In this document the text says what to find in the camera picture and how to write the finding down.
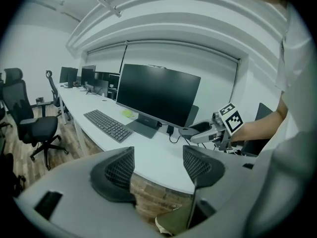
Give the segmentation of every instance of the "power adapter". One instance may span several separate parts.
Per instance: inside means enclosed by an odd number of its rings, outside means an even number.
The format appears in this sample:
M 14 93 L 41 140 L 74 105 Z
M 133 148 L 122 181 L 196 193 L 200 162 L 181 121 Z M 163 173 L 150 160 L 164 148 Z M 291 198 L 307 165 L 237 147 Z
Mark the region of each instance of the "power adapter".
M 167 127 L 166 133 L 167 133 L 169 136 L 172 136 L 173 133 L 174 133 L 174 127 L 169 125 L 169 126 Z

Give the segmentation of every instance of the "black keyboard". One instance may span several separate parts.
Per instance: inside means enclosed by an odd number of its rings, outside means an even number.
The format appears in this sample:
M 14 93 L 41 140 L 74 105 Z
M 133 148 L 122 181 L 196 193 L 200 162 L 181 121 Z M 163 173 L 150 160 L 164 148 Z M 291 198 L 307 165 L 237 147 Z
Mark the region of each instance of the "black keyboard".
M 121 143 L 126 139 L 132 131 L 128 127 L 119 123 L 115 119 L 106 116 L 99 110 L 94 110 L 84 114 L 95 126 L 101 129 L 109 137 L 113 138 L 115 141 Z

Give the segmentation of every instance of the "person's arm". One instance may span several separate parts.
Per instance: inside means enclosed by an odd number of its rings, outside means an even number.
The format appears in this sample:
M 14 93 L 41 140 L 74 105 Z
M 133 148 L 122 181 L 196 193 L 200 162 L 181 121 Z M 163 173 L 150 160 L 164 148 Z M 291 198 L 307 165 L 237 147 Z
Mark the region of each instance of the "person's arm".
M 281 95 L 275 112 L 260 120 L 245 123 L 241 129 L 232 135 L 231 142 L 272 138 L 286 118 L 287 112 L 288 109 Z

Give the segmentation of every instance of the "desk leg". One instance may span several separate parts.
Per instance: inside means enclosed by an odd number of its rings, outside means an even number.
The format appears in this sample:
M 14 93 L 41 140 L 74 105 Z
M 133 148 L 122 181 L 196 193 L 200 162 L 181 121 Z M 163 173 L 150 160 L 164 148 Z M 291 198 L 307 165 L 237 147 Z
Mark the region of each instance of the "desk leg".
M 60 111 L 61 111 L 61 117 L 63 118 L 64 124 L 66 124 L 66 119 L 65 119 L 65 113 L 64 113 L 64 107 L 63 107 L 63 100 L 61 96 L 58 94 L 59 97 L 59 102 L 60 102 Z
M 86 147 L 86 143 L 84 140 L 83 130 L 81 129 L 81 127 L 79 126 L 79 124 L 77 123 L 77 121 L 75 119 L 74 119 L 74 124 L 75 124 L 76 132 L 77 132 L 78 141 L 79 141 L 80 147 L 84 153 L 84 156 L 89 156 L 88 150 Z

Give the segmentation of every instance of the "yellow-green sticky note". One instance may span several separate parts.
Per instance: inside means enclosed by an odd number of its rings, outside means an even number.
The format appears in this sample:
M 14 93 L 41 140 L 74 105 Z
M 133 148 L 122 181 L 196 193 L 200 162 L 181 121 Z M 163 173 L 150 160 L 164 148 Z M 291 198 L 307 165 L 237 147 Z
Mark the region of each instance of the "yellow-green sticky note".
M 131 110 L 129 110 L 129 109 L 125 109 L 124 111 L 122 111 L 122 114 L 123 114 L 125 117 L 128 117 L 128 118 L 134 117 L 133 112 L 132 112 Z

